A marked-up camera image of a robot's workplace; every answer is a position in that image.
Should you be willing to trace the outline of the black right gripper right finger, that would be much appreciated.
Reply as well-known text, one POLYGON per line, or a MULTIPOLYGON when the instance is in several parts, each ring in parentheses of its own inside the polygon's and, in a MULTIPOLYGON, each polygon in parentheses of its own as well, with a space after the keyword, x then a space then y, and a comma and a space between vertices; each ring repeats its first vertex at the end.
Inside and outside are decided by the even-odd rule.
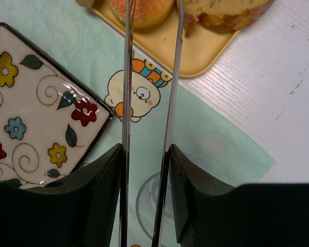
POLYGON ((231 186, 170 150, 170 188, 181 246, 309 246, 309 183, 231 186))

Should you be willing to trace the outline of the metal serving tongs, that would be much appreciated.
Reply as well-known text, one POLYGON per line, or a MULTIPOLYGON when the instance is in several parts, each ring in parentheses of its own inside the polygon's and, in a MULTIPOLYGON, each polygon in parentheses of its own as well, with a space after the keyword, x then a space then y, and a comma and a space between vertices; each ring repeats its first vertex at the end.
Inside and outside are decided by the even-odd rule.
MULTIPOLYGON (((130 125, 131 125, 131 87, 132 87, 132 51, 134 30, 135 1, 126 1, 125 15, 125 43, 124 43, 124 87, 123 87, 123 116, 122 116, 122 146, 125 164, 121 168, 121 188, 119 203, 119 246, 127 246, 128 229, 128 192, 129 192, 129 164, 130 164, 130 125)), ((162 155, 161 173, 158 189, 156 215, 152 236, 152 246, 161 246, 163 232, 163 212, 166 200, 168 173, 170 164, 170 148, 173 135, 176 94, 180 72, 182 54, 182 34, 184 9, 183 1, 177 4, 179 9, 178 29, 175 46, 174 69, 171 81, 171 92, 167 113, 165 140, 162 155)))

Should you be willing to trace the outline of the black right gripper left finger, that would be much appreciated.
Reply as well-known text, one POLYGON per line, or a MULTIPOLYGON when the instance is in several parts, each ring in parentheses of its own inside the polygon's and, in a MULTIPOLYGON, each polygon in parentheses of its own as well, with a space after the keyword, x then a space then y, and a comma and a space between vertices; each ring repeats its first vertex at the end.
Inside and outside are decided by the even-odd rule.
POLYGON ((0 182, 0 246, 109 246, 121 144, 44 187, 0 182))

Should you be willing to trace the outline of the toasted bread slice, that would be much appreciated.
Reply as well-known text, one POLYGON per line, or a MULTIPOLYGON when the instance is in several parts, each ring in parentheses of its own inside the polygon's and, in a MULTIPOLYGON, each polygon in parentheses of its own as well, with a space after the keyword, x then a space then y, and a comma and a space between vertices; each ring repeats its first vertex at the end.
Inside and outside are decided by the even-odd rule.
POLYGON ((188 37, 197 23, 216 32, 235 32, 258 21, 274 4, 274 0, 198 0, 176 1, 183 7, 183 27, 188 37))

